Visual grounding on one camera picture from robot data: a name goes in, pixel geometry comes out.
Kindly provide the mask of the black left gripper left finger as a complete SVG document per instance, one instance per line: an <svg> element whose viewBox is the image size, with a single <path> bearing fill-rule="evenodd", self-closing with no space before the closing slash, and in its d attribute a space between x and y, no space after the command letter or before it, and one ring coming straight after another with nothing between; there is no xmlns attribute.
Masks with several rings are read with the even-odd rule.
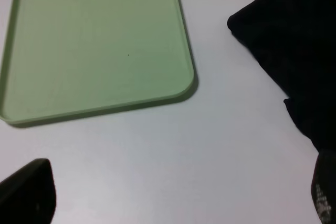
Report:
<svg viewBox="0 0 336 224"><path fill-rule="evenodd" d="M55 210L48 159L37 158L1 182L1 223L51 223Z"/></svg>

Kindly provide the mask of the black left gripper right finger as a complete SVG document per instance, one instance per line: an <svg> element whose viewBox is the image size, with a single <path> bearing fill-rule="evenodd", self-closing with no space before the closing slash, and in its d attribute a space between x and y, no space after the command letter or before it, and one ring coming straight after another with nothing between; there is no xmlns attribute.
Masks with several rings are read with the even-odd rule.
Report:
<svg viewBox="0 0 336 224"><path fill-rule="evenodd" d="M335 224L335 151L322 150L319 153L311 195L321 223Z"/></svg>

